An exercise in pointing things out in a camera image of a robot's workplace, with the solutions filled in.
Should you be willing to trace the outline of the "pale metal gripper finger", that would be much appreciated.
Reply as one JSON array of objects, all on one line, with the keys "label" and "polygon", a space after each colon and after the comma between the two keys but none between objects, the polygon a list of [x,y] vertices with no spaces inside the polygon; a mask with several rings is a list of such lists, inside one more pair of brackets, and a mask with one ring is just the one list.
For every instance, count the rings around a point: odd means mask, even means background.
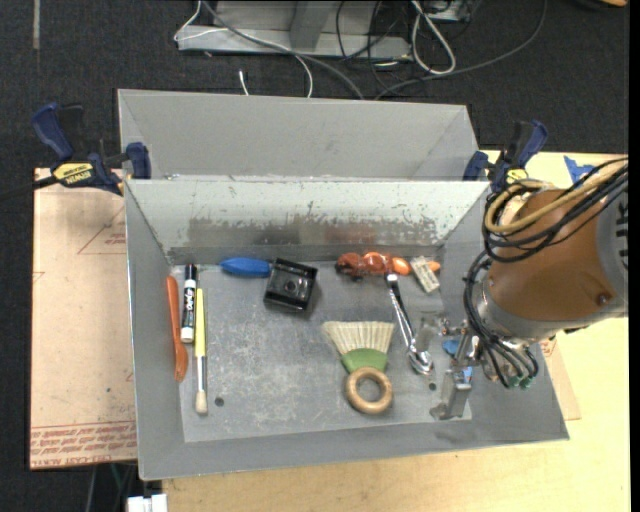
[{"label": "pale metal gripper finger", "polygon": [[447,370],[441,386],[440,402],[430,409],[436,420],[461,418],[472,390],[470,377],[463,370]]},{"label": "pale metal gripper finger", "polygon": [[439,315],[424,314],[417,328],[417,351],[430,351],[431,344],[441,335],[441,317]]}]

